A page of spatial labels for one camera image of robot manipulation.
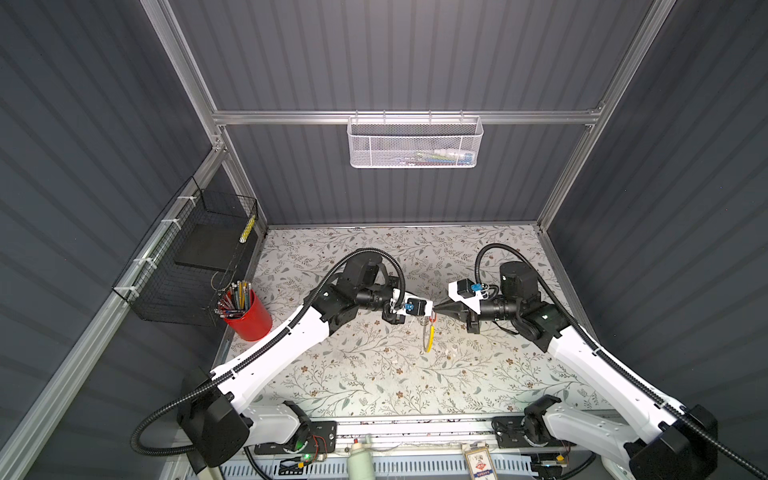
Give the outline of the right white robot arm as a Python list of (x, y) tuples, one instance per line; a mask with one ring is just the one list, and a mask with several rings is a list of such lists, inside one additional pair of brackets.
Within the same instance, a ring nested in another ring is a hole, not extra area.
[(591, 386), (621, 416), (612, 422), (545, 394), (524, 410), (526, 440), (541, 446), (563, 440), (589, 449), (635, 479), (705, 479), (718, 466), (714, 416), (688, 409), (627, 369), (571, 320), (561, 306), (541, 297), (538, 272), (521, 261), (500, 267), (497, 288), (470, 279), (448, 286), (438, 312), (454, 316), (470, 333), (482, 321), (508, 320), (514, 330)]

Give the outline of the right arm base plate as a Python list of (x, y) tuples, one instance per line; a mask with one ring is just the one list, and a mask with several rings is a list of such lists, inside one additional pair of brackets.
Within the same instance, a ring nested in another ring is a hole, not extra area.
[(537, 447), (529, 438), (527, 416), (495, 416), (491, 418), (491, 428), (499, 448)]

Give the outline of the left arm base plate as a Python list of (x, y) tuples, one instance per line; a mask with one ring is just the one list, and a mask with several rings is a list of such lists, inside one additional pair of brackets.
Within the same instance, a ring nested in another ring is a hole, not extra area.
[(339, 424), (336, 421), (312, 420), (285, 444), (265, 443), (252, 446), (257, 455), (330, 454), (336, 449)]

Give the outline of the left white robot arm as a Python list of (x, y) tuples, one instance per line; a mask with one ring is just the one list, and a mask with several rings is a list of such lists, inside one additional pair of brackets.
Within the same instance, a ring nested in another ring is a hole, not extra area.
[(307, 414), (293, 401), (256, 407), (255, 398), (289, 364), (352, 321), (359, 310), (379, 310), (386, 322), (404, 323), (405, 296), (400, 264), (382, 250), (358, 249), (333, 267), (286, 321), (244, 354), (212, 371), (190, 371), (182, 382), (185, 393), (228, 371), (234, 373), (177, 410), (177, 422), (191, 442), (187, 458), (193, 470), (216, 468), (252, 446), (305, 452), (313, 428)]

